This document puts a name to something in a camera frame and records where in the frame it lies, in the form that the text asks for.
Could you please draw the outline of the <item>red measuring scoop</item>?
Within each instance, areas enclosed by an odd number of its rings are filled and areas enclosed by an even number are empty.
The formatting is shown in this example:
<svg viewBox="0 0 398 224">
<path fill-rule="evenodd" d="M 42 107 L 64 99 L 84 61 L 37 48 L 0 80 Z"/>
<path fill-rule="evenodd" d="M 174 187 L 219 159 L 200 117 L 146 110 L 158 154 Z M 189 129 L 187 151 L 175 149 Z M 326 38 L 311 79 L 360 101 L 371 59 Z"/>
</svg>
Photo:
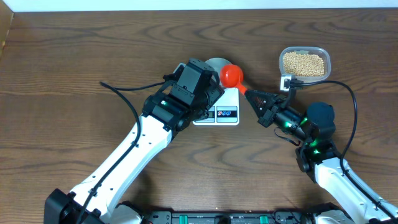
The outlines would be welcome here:
<svg viewBox="0 0 398 224">
<path fill-rule="evenodd" d="M 245 95 L 248 90 L 243 85 L 244 74 L 242 69 L 234 64 L 225 65 L 220 72 L 220 81 L 225 88 L 237 88 L 240 94 Z"/>
</svg>

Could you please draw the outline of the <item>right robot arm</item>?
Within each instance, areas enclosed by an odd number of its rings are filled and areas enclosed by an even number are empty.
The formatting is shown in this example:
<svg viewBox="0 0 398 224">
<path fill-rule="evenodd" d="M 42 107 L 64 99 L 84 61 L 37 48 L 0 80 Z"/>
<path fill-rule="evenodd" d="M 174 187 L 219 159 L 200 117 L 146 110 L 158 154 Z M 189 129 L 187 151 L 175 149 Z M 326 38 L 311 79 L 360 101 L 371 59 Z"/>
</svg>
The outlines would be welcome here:
<svg viewBox="0 0 398 224">
<path fill-rule="evenodd" d="M 397 223 L 397 207 L 385 201 L 352 170 L 332 140 L 335 113 L 331 105 L 312 103 L 304 114 L 290 107 L 290 97 L 248 90 L 245 98 L 265 128 L 274 124 L 298 139 L 300 170 L 325 189 L 342 211 L 314 213 L 315 223 Z"/>
</svg>

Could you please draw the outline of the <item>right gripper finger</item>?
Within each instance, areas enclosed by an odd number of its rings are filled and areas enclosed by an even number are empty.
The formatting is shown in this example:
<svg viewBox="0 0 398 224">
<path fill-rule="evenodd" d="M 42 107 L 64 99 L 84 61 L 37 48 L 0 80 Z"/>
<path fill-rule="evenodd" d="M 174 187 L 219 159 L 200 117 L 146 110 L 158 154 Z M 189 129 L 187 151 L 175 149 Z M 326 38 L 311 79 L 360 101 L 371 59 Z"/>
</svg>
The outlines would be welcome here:
<svg viewBox="0 0 398 224">
<path fill-rule="evenodd" d="M 253 110 L 258 118 L 263 117 L 265 115 L 265 113 L 267 112 L 267 110 L 270 110 L 270 107 L 271 107 L 269 102 L 264 103 L 264 104 L 254 104 L 254 103 L 249 102 L 249 104 L 253 108 Z"/>
<path fill-rule="evenodd" d="M 245 92 L 245 97 L 248 100 L 248 102 L 254 103 L 254 104 L 267 103 L 268 101 L 273 100 L 277 96 L 278 96 L 278 94 L 268 93 L 268 92 L 259 91 L 259 90 L 247 90 Z"/>
</svg>

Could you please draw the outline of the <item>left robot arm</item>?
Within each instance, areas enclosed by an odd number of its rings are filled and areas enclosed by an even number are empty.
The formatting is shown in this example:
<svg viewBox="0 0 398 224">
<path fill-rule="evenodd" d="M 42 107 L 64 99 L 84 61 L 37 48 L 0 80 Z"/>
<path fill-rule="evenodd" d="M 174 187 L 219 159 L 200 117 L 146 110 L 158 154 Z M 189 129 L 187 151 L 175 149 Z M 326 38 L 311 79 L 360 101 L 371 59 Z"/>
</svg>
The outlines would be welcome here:
<svg viewBox="0 0 398 224">
<path fill-rule="evenodd" d="M 143 216 L 120 203 L 143 168 L 193 121 L 206 119 L 223 95 L 219 69 L 191 58 L 149 96 L 122 143 L 69 193 L 55 189 L 44 205 L 44 223 L 141 223 Z"/>
</svg>

